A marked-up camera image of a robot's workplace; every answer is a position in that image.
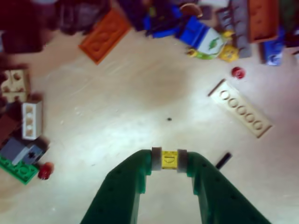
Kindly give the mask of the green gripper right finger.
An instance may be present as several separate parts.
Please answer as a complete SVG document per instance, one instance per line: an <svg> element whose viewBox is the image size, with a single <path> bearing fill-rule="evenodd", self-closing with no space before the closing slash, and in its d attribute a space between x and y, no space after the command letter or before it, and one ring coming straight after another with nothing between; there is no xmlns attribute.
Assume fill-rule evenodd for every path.
<svg viewBox="0 0 299 224"><path fill-rule="evenodd" d="M203 224L269 224L243 194L204 156L178 150L178 172L192 179Z"/></svg>

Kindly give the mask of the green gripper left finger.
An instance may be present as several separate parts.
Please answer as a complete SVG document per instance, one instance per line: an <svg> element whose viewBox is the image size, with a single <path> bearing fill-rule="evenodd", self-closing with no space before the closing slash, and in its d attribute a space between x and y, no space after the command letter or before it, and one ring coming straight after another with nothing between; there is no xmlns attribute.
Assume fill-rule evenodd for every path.
<svg viewBox="0 0 299 224"><path fill-rule="evenodd" d="M161 168L160 147L143 149L129 156L107 174L81 223L136 224L146 177Z"/></svg>

